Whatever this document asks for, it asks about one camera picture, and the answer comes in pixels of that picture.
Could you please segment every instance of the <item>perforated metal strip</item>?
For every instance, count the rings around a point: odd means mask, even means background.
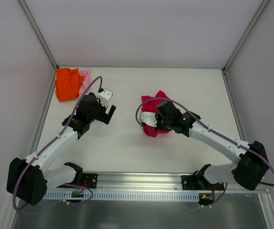
[[[50,190],[44,199],[88,199],[91,194],[87,191],[79,197],[72,197],[69,190]],[[94,191],[92,200],[130,200],[130,201],[170,201],[170,202],[198,202],[198,193],[158,193],[158,192],[115,192],[115,191]]]

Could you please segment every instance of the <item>white table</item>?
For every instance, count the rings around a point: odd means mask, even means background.
[[[101,75],[103,88],[114,92],[111,105],[117,109],[109,125],[93,122],[51,169],[70,161],[84,171],[188,173],[207,163],[230,163],[221,153],[184,135],[170,132],[156,138],[146,136],[135,121],[141,96],[154,96],[162,90],[212,127],[239,137],[220,70],[92,68],[92,72],[93,79]],[[39,146],[58,130],[75,103],[60,103],[53,94]]]

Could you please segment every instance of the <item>orange cloth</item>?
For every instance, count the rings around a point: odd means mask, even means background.
[[[56,71],[55,94],[60,102],[76,99],[85,76],[78,69],[59,68]]]

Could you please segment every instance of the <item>folded cloth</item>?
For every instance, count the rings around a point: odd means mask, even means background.
[[[80,88],[80,94],[83,94],[87,86],[91,83],[91,68],[79,70],[79,75],[85,77]]]
[[[163,91],[159,91],[156,95],[155,98],[157,97],[162,97],[162,98],[167,98],[169,99],[169,97],[166,96],[166,94]],[[148,95],[144,95],[141,97],[142,102],[151,99],[153,97],[148,96]],[[161,102],[163,102],[163,100],[161,99],[157,99],[157,100],[153,100],[150,101],[146,104],[144,104],[141,108],[142,112],[158,112],[158,110],[156,109],[156,107],[158,106],[158,104],[160,104]],[[169,133],[169,130],[158,130],[158,131],[154,131],[154,128],[147,125],[143,127],[143,131],[145,132],[146,135],[150,136],[150,137],[157,137],[158,134],[166,134]]]
[[[78,69],[59,68],[56,71],[55,94],[60,102],[76,99],[85,76]]]

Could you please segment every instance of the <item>crumpled red cloth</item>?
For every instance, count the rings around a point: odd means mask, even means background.
[[[167,98],[169,99],[169,97],[166,96],[166,94],[163,91],[159,91],[156,95],[156,97],[162,97],[162,98]],[[152,96],[149,95],[144,95],[141,97],[142,102],[153,98]],[[141,108],[142,112],[158,112],[158,110],[156,109],[157,105],[160,104],[161,102],[163,102],[163,100],[161,99],[157,99],[157,100],[153,100],[150,101],[146,104],[144,104]],[[169,133],[169,130],[158,130],[158,131],[154,131],[154,128],[152,126],[144,126],[143,127],[143,131],[145,132],[146,135],[150,136],[150,137],[156,137],[158,134],[167,134]]]

